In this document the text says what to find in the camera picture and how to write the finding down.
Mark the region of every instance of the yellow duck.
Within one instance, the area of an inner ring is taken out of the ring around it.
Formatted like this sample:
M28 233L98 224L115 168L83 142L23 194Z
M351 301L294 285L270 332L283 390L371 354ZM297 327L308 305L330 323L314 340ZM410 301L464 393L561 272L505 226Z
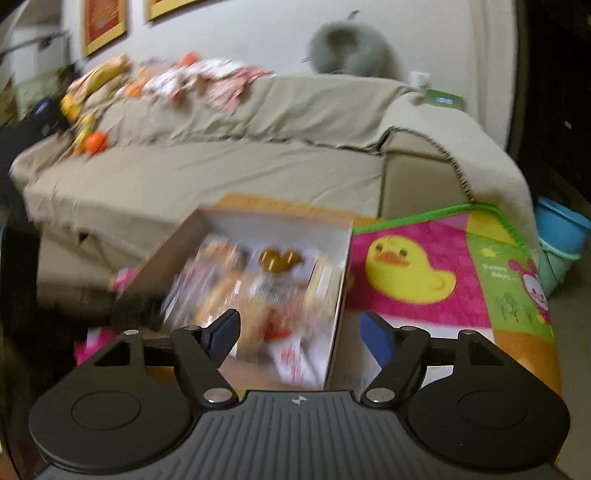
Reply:
M406 303L437 303L456 286L452 272L434 270L423 247L403 236L374 241L365 260L365 273L378 292Z

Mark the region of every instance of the orange toy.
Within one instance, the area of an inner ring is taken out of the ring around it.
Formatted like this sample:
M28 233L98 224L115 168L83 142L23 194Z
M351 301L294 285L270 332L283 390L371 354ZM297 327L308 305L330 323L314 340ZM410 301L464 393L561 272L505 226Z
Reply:
M107 134L104 132L94 132L90 134L85 142L86 151L90 155L106 150L108 146Z
M140 98L142 96L142 89L146 83L148 83L148 80L145 79L129 83L121 90L121 95L125 98Z
M195 54L195 52L187 53L181 61L178 63L179 67L190 67L193 63L199 61L199 57Z

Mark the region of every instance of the pink toy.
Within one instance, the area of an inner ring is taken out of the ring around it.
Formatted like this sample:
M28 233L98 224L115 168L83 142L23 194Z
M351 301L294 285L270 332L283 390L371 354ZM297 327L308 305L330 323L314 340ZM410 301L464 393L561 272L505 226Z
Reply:
M109 291L121 293L134 280L137 274L138 269L135 267L119 270L117 276L109 282Z
M86 334L86 341L74 344L76 365L88 360L101 348L113 341L117 334L108 327L91 328Z
M538 280L534 263L531 260L528 260L527 269L519 265L515 260L509 260L508 265L511 270L515 270L520 274L523 288L535 302L539 314L542 315L546 322L550 323L548 300L546 300L546 295L544 295L544 290Z

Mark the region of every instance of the snack package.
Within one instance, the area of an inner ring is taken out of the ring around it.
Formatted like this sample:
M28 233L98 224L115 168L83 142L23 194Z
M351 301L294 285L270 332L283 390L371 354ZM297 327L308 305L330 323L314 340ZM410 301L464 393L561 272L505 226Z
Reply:
M138 75L141 80L148 81L162 75L171 67L174 67L173 61L151 58L138 65Z
M186 96L183 72L178 67L172 67L170 70L150 78L144 85L142 92L168 98L173 106L179 106Z
M291 282L289 277L257 275L251 284L250 295L273 308L269 320L275 330L313 330L316 316L303 309L306 289Z
M272 312L268 303L251 296L253 280L249 274L228 272L212 288L194 319L195 325L206 327L227 309L236 309L240 313L241 329L231 355L238 359L256 357Z
M187 261L162 304L164 329L194 325L195 312L211 297L219 281L227 275L234 275L231 278L235 281L241 268L243 254L236 244L208 236L197 255Z
M308 284L304 308L321 316L334 316L339 299L343 269L322 253L316 253L316 264Z
M306 358L319 380L324 378L329 368L333 328L333 324L326 323L316 330L313 336L308 336L303 342Z
M322 382L316 377L301 345L301 335L267 344L268 352L283 383L315 387Z
M245 271L285 276L293 283L307 285L314 270L313 249L297 250L276 246L257 248L245 266Z

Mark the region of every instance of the wall outlet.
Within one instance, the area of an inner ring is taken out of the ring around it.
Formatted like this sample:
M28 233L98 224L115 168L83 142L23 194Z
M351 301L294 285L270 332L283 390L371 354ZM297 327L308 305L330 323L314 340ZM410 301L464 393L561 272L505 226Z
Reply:
M431 74L424 72L411 72L410 85L420 89L429 88L431 86Z

